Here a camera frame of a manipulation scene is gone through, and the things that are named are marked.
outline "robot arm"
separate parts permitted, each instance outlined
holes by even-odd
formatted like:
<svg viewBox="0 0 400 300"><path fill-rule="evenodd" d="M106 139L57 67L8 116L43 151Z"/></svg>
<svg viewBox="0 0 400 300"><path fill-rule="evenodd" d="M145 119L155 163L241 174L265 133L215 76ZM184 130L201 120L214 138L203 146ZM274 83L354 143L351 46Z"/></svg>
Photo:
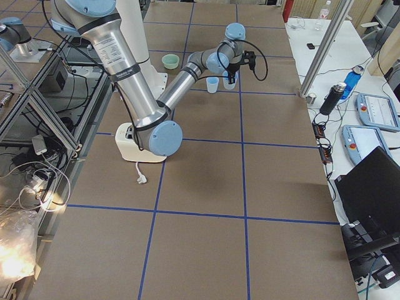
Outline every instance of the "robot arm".
<svg viewBox="0 0 400 300"><path fill-rule="evenodd" d="M140 146L156 155L172 155L179 149L183 135L179 125L170 121L172 111L199 76L206 69L216 74L228 69L234 80L240 67L243 46L238 40L245 39L245 30L241 24L233 23L218 47L189 57L156 101L121 33L115 0L52 0L51 4L54 29L92 43L111 81L126 100Z"/></svg>
<svg viewBox="0 0 400 300"><path fill-rule="evenodd" d="M24 24L17 17L6 17L0 20L0 46L10 51L17 46L22 56L38 53L38 48Z"/></svg>

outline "brown table surface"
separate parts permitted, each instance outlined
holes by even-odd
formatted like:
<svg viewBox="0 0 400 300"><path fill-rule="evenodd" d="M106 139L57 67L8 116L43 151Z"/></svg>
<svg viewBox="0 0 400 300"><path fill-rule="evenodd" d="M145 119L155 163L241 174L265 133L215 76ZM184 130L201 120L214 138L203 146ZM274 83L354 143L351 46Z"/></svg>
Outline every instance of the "brown table surface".
<svg viewBox="0 0 400 300"><path fill-rule="evenodd" d="M114 142L128 116L113 97L30 299L358 299L280 9L152 3L152 64L236 21L267 80L243 67L233 91L196 83L174 114L180 150L140 164L144 185Z"/></svg>

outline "green bowl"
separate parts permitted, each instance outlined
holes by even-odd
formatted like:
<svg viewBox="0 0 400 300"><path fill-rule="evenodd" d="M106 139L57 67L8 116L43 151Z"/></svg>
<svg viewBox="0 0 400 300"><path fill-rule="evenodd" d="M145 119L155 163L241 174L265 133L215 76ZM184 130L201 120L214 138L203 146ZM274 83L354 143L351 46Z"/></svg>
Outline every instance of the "green bowl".
<svg viewBox="0 0 400 300"><path fill-rule="evenodd" d="M175 54L167 54L161 58L164 67L169 70L176 69L179 64L179 56Z"/></svg>

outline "water bottle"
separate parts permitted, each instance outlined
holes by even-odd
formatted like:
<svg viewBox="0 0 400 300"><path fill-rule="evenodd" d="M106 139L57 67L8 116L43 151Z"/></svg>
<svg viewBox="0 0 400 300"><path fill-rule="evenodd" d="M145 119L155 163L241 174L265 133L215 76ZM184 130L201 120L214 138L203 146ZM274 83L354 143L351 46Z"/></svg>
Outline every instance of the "water bottle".
<svg viewBox="0 0 400 300"><path fill-rule="evenodd" d="M315 29L321 30L324 27L324 20L328 18L329 10L331 8L330 0L326 1L326 4L319 11L318 20L315 22Z"/></svg>
<svg viewBox="0 0 400 300"><path fill-rule="evenodd" d="M344 83L346 83L346 89L344 90L343 96L340 98L339 104L343 103L351 94L356 84L361 78L361 73L364 71L362 66L355 66L352 71L347 74Z"/></svg>
<svg viewBox="0 0 400 300"><path fill-rule="evenodd" d="M331 90L326 96L326 99L319 109L319 112L324 116L328 116L340 100L345 88L346 83L344 82L339 82L337 85L331 87Z"/></svg>

